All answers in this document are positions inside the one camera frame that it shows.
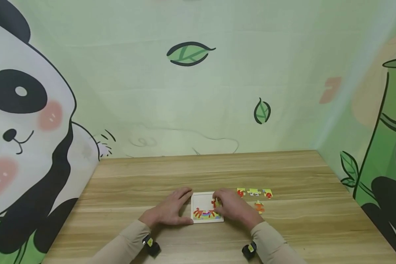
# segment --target bamboo stalk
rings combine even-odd
[[[389,68],[384,96],[353,190],[353,197],[361,206],[367,203],[378,205],[370,194],[375,178],[384,176],[396,180],[396,59],[385,62],[383,66]]]

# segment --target beige sleeve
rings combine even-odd
[[[88,264],[128,264],[143,248],[142,239],[150,233],[150,228],[135,220],[119,236],[98,251]]]
[[[306,264],[267,222],[256,225],[251,230],[251,235],[257,244],[257,254],[264,264]]]

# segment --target orange puzzle piece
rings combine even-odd
[[[257,201],[255,203],[255,207],[256,207],[255,210],[257,210],[259,214],[262,214],[265,211],[265,209],[263,208],[264,204],[261,203],[260,201]]]

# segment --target hand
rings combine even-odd
[[[194,223],[192,219],[179,216],[180,208],[191,196],[191,188],[179,188],[172,192],[156,207],[145,211],[139,220],[151,229],[159,223],[171,226],[192,225]]]
[[[222,204],[214,209],[216,213],[241,222],[249,231],[264,222],[260,214],[232,190],[222,188],[214,192],[213,198],[217,198]]]

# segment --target black eye patch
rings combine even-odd
[[[29,114],[47,104],[44,86],[20,70],[0,71],[0,110],[14,114]]]

